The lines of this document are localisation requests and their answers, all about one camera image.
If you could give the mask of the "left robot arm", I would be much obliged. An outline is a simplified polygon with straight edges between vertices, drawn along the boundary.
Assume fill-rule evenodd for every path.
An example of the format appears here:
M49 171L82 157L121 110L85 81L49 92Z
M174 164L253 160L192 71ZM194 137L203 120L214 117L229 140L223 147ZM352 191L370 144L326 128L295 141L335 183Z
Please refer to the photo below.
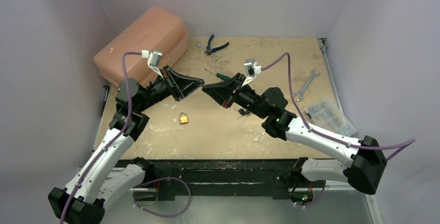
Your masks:
M149 187L155 180L153 164L136 158L108 179L121 156L144 131L149 117L143 111L169 96L176 101L204 85L201 78L179 74L165 66L147 87L126 78L118 86L116 112L99 147L64 188L54 187L49 203L61 223L100 223L108 210L131 188Z

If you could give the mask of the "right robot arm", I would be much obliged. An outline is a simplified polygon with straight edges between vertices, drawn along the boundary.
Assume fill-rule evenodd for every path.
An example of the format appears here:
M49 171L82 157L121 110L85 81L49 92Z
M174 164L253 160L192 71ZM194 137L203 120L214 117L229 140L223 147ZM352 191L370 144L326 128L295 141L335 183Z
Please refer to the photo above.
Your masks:
M202 91L224 108L238 104L264 119L262 128L274 138L311 147L331 157L326 162L306 159L291 172L294 184L304 186L310 181L347 182L357 191L374 195L387 165L376 139L339 135L303 121L286 110L288 104L278 87L266 89L261 95L244 84L245 76L236 74L228 81L204 85Z

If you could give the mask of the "black head key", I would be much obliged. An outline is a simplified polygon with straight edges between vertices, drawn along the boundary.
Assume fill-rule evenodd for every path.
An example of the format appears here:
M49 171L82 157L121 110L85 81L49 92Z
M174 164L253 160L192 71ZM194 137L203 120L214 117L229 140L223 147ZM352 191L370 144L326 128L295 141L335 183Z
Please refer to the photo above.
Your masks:
M241 117L247 116L251 113L249 110L244 109L244 108L236 109L236 111L239 113L239 116L237 117L237 119L240 119Z

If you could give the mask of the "brass padlock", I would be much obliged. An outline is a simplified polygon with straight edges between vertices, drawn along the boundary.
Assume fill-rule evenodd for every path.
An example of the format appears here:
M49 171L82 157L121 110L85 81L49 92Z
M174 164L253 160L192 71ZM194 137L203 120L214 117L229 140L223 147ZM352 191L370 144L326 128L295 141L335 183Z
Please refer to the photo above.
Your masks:
M187 124L188 123L188 115L185 112L180 113L179 123L180 124Z

